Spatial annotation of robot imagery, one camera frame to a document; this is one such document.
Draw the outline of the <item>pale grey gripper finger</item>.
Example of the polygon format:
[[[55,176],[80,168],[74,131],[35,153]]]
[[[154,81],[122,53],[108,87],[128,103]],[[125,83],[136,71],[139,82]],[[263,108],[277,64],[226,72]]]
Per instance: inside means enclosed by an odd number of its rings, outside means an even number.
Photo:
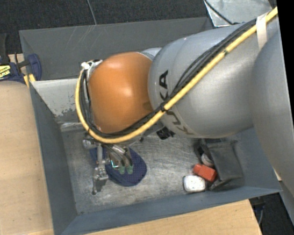
[[[100,167],[100,171],[101,171],[101,179],[102,181],[106,182],[109,179],[109,176],[107,174],[107,170],[105,166],[101,166]]]
[[[101,176],[99,174],[99,170],[98,168],[96,168],[93,172],[93,176],[92,176],[92,195],[96,195],[98,192],[101,192],[102,186],[101,186]]]

